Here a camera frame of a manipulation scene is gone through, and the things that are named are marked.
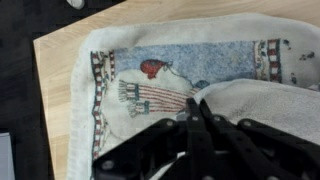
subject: dish towel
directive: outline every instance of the dish towel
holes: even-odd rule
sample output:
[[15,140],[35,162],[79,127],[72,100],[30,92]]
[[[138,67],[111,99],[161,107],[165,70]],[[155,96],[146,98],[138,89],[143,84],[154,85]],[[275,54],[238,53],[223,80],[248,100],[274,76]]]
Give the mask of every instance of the dish towel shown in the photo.
[[319,91],[319,45],[318,27],[251,13],[92,31],[72,72],[67,179],[92,179],[94,159],[209,85],[244,78]]

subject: wooden table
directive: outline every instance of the wooden table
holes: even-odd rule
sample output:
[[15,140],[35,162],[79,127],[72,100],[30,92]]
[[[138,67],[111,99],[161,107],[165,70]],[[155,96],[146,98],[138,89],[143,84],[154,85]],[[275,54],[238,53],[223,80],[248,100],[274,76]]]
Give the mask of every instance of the wooden table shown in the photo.
[[128,0],[34,40],[56,179],[65,179],[67,170],[71,71],[78,49],[91,30],[242,12],[260,12],[320,26],[319,7],[319,0]]

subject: dark floor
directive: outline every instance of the dark floor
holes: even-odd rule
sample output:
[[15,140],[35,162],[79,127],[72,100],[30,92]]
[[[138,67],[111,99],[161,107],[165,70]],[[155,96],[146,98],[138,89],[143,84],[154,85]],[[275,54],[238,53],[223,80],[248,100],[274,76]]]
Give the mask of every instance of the dark floor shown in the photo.
[[32,40],[121,0],[88,1],[76,10],[66,0],[0,0],[0,128],[13,136],[17,180],[54,179]]

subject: red bird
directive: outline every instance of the red bird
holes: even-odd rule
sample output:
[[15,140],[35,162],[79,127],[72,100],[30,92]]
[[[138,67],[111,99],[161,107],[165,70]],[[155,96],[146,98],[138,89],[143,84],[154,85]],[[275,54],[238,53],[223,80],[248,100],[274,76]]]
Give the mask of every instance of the red bird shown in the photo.
[[153,79],[156,77],[156,74],[161,69],[161,67],[166,64],[166,62],[160,60],[148,59],[140,64],[140,69],[143,73],[148,74],[148,79]]

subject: robotic hand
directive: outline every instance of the robotic hand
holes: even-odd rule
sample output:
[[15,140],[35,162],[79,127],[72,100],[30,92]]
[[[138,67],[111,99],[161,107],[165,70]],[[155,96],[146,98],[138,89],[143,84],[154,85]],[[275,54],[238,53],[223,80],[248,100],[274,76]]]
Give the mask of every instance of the robotic hand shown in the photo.
[[162,119],[94,161],[95,180],[320,180],[320,146],[250,119],[233,125],[187,99],[185,121]]

